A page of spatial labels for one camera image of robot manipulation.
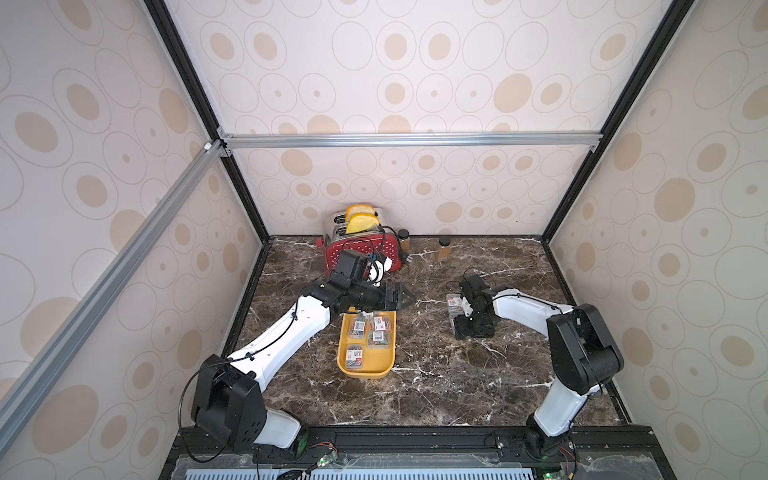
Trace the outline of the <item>yellow toast slice front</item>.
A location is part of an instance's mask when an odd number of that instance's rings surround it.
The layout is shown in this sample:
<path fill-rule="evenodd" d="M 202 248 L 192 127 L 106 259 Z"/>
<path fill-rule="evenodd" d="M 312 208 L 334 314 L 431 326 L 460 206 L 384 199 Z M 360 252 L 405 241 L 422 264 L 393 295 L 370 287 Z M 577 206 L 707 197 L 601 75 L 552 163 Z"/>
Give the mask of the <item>yellow toast slice front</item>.
<path fill-rule="evenodd" d="M 358 213 L 350 217 L 345 233 L 347 235 L 358 234 L 379 226 L 380 220 L 375 214 Z"/>

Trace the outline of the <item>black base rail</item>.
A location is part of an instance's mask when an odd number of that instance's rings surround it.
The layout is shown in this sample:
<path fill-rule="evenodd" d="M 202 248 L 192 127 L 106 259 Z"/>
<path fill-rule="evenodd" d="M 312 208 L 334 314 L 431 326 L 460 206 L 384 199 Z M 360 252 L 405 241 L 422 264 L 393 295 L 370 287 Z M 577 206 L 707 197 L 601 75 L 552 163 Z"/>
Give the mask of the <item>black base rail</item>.
<path fill-rule="evenodd" d="M 162 479 L 672 479 L 646 426 L 575 427 L 534 457 L 520 427 L 312 427 L 302 452 L 223 450 L 199 428 L 178 435 Z"/>

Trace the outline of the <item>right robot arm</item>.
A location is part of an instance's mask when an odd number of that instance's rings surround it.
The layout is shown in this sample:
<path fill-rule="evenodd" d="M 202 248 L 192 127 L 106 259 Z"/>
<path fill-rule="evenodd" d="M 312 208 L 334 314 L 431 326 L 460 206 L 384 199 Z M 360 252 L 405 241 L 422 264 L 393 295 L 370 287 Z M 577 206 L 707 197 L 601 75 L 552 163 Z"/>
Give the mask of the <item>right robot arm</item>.
<path fill-rule="evenodd" d="M 532 414 L 536 440 L 566 434 L 588 398 L 625 365 L 599 310 L 591 304 L 558 304 L 516 288 L 493 289 L 476 274 L 459 281 L 463 313 L 453 320 L 458 339 L 490 338 L 501 320 L 514 321 L 546 337 L 555 379 Z"/>

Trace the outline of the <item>red toaster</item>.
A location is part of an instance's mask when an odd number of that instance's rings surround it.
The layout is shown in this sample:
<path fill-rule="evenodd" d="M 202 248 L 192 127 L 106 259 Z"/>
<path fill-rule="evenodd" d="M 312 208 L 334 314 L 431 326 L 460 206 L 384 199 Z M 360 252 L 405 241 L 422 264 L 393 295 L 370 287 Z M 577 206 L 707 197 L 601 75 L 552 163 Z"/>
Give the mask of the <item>red toaster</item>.
<path fill-rule="evenodd" d="M 366 232 L 347 235 L 346 209 L 332 212 L 323 223 L 324 234 L 319 246 L 322 248 L 325 260 L 325 273 L 330 274 L 335 268 L 339 254 L 343 250 L 355 250 L 364 253 L 372 260 L 392 260 L 389 272 L 397 272 L 404 263 L 405 254 L 401 251 L 397 232 L 384 224 L 383 215 L 376 208 L 380 226 Z"/>

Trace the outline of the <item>horizontal aluminium rail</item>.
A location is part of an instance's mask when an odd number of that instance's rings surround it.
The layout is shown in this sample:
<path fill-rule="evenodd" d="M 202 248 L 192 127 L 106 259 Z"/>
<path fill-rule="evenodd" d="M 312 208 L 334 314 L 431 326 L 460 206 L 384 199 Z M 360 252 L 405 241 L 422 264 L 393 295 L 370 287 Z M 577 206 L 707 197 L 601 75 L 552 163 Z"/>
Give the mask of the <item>horizontal aluminium rail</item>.
<path fill-rule="evenodd" d="M 542 132 L 448 132 L 448 133 L 355 133 L 229 135 L 230 149 L 256 148 L 399 148 L 399 147 L 480 147 L 517 145 L 595 146 L 602 139 L 594 131 Z"/>

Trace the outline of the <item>yellow storage tray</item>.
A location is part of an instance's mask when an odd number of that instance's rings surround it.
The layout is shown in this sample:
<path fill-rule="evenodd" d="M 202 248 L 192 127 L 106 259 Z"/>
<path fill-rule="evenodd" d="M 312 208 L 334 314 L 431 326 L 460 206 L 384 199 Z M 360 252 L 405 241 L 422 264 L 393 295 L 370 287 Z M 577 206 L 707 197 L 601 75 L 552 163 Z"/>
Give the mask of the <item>yellow storage tray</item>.
<path fill-rule="evenodd" d="M 375 332 L 372 330 L 373 318 L 389 318 L 391 330 Z M 350 323 L 353 320 L 365 320 L 366 333 L 363 339 L 349 337 Z M 394 311 L 371 311 L 345 313 L 341 324 L 337 364 L 341 371 L 354 378 L 382 379 L 386 377 L 395 363 L 397 314 Z M 345 352 L 349 345 L 359 344 L 364 348 L 364 363 L 360 370 L 345 368 Z"/>

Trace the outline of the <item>right spice jar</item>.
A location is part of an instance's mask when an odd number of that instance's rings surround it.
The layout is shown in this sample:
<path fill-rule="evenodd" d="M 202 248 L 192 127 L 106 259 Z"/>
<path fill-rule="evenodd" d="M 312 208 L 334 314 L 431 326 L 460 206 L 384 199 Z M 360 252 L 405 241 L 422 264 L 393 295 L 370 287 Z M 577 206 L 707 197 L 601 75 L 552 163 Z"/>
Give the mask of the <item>right spice jar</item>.
<path fill-rule="evenodd" d="M 451 237 L 440 236 L 438 238 L 439 249 L 436 251 L 436 259 L 438 262 L 445 261 L 449 258 L 451 253 Z"/>

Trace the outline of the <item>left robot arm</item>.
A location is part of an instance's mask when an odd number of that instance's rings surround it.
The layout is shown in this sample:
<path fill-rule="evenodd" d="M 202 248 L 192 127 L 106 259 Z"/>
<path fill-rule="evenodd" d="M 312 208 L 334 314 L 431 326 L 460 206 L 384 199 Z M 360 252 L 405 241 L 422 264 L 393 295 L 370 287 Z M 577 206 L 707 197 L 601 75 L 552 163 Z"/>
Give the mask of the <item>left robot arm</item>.
<path fill-rule="evenodd" d="M 336 267 L 300 291 L 287 312 L 258 338 L 226 358 L 209 356 L 189 380 L 195 386 L 190 417 L 224 448 L 249 452 L 255 445 L 292 449 L 302 425 L 265 406 L 274 375 L 311 337 L 341 314 L 399 311 L 415 295 L 383 279 L 384 264 L 355 250 L 341 252 Z"/>

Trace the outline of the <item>yellow toast slice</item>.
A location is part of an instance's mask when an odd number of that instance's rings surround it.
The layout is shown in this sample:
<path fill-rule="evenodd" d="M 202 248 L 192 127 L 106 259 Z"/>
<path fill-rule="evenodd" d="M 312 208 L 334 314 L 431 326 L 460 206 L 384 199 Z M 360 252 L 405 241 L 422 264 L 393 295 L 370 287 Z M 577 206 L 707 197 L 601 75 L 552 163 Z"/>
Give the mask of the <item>yellow toast slice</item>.
<path fill-rule="evenodd" d="M 350 217 L 345 233 L 347 235 L 358 234 L 379 226 L 380 220 L 375 214 L 358 213 Z"/>
<path fill-rule="evenodd" d="M 350 221 L 354 216 L 365 214 L 376 216 L 376 210 L 373 206 L 367 204 L 356 204 L 348 207 L 345 212 L 345 220 Z"/>

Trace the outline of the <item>left aluminium rail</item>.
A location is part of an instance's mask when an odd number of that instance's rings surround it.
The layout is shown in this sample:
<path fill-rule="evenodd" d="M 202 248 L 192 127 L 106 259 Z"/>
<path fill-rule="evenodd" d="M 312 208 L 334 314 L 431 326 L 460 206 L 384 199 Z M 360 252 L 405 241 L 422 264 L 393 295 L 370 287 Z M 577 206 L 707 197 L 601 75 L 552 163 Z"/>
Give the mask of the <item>left aluminium rail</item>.
<path fill-rule="evenodd" d="M 223 152 L 220 139 L 203 147 L 11 389 L 1 404 L 2 455 L 7 454 L 204 174 Z"/>

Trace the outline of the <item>left spice jar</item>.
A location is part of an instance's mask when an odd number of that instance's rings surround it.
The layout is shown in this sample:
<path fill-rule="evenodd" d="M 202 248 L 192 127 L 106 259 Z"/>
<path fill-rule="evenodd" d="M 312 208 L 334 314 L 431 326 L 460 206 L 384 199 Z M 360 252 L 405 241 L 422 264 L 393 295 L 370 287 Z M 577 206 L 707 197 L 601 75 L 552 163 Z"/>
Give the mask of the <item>left spice jar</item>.
<path fill-rule="evenodd" d="M 411 238 L 410 238 L 410 232 L 407 229 L 399 229 L 397 232 L 399 244 L 401 247 L 401 251 L 405 255 L 409 255 L 411 252 Z"/>

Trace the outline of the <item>spice jar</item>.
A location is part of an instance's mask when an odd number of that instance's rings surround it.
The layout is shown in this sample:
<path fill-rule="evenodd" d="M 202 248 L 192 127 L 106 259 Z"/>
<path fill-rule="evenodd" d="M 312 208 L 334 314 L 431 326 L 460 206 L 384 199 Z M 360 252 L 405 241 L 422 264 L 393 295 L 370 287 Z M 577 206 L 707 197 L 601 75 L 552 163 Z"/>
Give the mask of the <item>spice jar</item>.
<path fill-rule="evenodd" d="M 399 244 L 401 247 L 401 251 L 405 255 L 409 255 L 411 252 L 411 238 L 410 238 L 410 232 L 407 229 L 399 229 L 397 232 Z"/>
<path fill-rule="evenodd" d="M 438 262 L 445 261 L 449 258 L 451 253 L 451 237 L 440 236 L 438 238 L 439 249 L 436 251 L 436 259 Z"/>

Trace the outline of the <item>yellow toast slice rear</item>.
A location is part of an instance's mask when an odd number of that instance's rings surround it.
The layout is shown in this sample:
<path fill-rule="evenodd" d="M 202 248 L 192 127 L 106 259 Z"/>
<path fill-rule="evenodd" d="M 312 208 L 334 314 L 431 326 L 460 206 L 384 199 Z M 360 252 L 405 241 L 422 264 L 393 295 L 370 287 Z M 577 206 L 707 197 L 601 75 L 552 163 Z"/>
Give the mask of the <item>yellow toast slice rear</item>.
<path fill-rule="evenodd" d="M 345 212 L 345 220 L 350 221 L 354 216 L 365 214 L 376 216 L 376 210 L 373 206 L 367 204 L 356 204 L 348 207 Z"/>

